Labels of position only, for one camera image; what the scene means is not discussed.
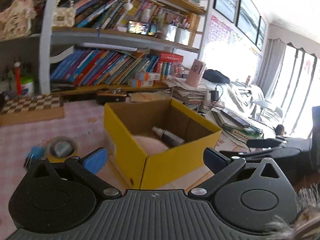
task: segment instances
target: tape roll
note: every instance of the tape roll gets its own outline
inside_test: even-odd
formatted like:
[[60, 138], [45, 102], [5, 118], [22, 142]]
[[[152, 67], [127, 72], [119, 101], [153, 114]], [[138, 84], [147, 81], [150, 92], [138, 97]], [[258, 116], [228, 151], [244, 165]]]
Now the tape roll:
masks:
[[70, 156], [76, 155], [77, 143], [67, 136], [52, 138], [45, 147], [44, 156], [52, 163], [64, 162]]

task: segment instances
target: white ceiling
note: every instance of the white ceiling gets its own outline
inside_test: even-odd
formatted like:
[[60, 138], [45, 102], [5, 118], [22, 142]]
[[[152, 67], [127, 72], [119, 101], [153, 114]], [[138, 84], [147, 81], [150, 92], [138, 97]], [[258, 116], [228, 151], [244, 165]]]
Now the white ceiling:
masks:
[[320, 0], [253, 0], [272, 25], [320, 43]]

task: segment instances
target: green lid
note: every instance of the green lid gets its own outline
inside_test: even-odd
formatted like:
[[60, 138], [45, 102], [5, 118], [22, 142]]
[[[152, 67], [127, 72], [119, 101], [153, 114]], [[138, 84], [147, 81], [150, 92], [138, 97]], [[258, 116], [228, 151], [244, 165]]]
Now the green lid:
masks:
[[22, 85], [33, 82], [33, 78], [31, 76], [23, 76], [20, 79]]

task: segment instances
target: stack of papers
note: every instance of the stack of papers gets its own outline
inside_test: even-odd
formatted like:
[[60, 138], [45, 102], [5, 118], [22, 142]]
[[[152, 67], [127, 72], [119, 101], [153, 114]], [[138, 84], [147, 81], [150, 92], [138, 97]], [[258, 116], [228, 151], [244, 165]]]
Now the stack of papers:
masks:
[[204, 82], [201, 80], [200, 84], [195, 88], [186, 83], [184, 78], [164, 79], [162, 82], [173, 89], [172, 96], [186, 105], [202, 104], [204, 95], [207, 91], [215, 90], [215, 86], [211, 82]]

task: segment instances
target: white container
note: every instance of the white container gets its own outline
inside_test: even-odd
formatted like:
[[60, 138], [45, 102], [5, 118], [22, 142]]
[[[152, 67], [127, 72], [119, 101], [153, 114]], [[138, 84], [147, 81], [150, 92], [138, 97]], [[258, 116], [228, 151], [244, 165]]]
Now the white container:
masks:
[[32, 77], [21, 77], [21, 94], [23, 97], [33, 97], [35, 95], [35, 87]]
[[158, 30], [158, 37], [166, 41], [174, 41], [176, 36], [177, 27], [174, 25], [163, 25], [162, 28]]
[[174, 38], [174, 42], [188, 46], [189, 38], [190, 31], [178, 28], [176, 31], [176, 36]]

